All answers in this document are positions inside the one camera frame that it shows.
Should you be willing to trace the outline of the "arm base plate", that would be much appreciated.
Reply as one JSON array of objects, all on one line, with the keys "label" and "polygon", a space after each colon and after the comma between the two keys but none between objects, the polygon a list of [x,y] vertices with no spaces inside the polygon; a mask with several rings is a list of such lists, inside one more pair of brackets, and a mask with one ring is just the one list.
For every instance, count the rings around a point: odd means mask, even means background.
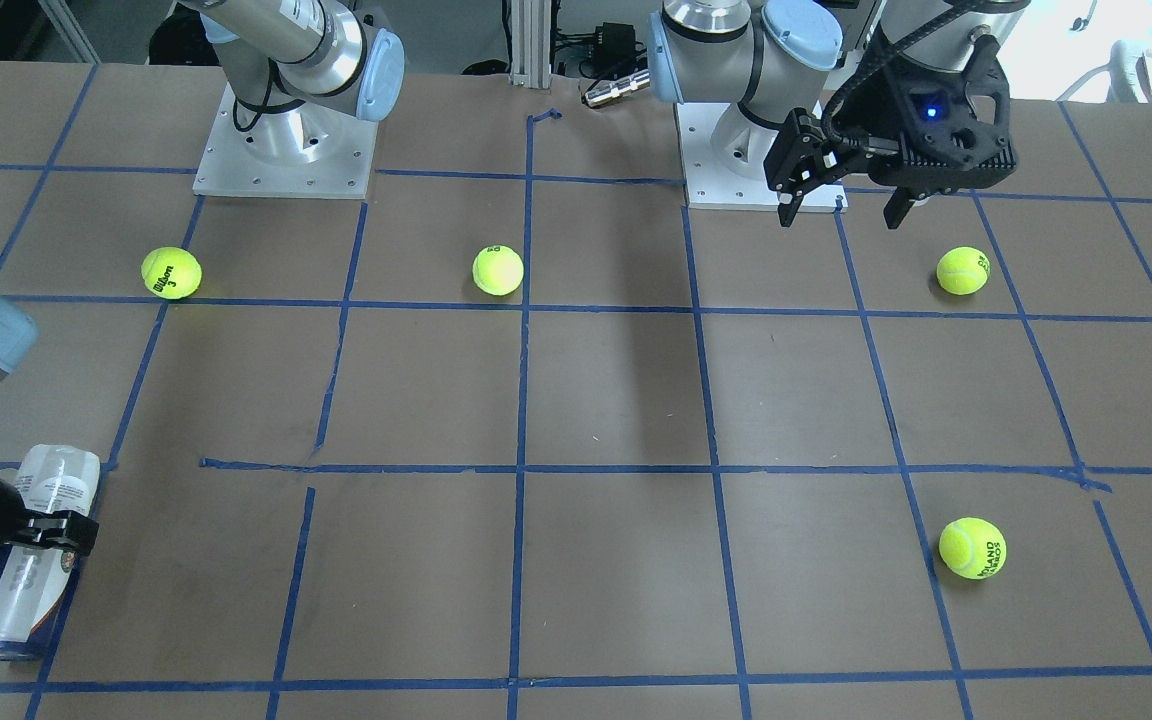
[{"label": "arm base plate", "polygon": [[735,103],[675,105],[690,209],[771,211],[780,205],[763,161],[776,132],[745,118]]},{"label": "arm base plate", "polygon": [[192,190],[233,199],[365,200],[379,124],[317,105],[252,114],[223,88]]}]

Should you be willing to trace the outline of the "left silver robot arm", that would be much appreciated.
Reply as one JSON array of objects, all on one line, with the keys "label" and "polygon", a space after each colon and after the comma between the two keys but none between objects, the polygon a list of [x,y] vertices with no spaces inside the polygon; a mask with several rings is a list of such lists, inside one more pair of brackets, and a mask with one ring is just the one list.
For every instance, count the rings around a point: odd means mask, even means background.
[{"label": "left silver robot arm", "polygon": [[987,190],[1018,169],[998,60],[1024,1],[886,1],[851,76],[835,3],[664,1],[646,47],[664,103],[723,104],[718,151],[776,195],[791,227],[805,197],[851,174],[890,187],[884,223],[919,202]]}]

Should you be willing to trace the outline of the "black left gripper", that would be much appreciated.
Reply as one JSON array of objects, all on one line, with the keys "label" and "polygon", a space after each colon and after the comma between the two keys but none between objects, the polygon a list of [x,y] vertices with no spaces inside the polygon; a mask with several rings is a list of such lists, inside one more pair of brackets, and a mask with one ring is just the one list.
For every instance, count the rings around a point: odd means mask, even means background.
[{"label": "black left gripper", "polygon": [[882,209],[890,232],[933,192],[984,190],[1011,176],[1020,158],[998,50],[995,36],[980,33],[961,70],[897,55],[846,97],[841,128],[896,143],[893,156],[867,159],[863,147],[828,141],[808,109],[791,109],[763,160],[782,227],[791,227],[810,192],[865,168],[870,181],[897,187]]}]

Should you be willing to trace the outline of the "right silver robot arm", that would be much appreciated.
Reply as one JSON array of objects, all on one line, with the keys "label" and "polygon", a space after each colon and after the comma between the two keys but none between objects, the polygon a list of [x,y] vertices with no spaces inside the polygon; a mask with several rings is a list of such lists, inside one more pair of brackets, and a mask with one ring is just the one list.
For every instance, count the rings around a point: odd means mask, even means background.
[{"label": "right silver robot arm", "polygon": [[[338,1],[192,1],[225,71],[257,76],[268,88],[243,100],[251,118],[324,109],[349,124],[378,123],[396,105],[406,51],[396,32],[372,26]],[[0,382],[38,338],[37,325],[0,296]],[[0,479],[0,548],[70,551],[90,555],[99,523],[78,510],[40,511]]]}]

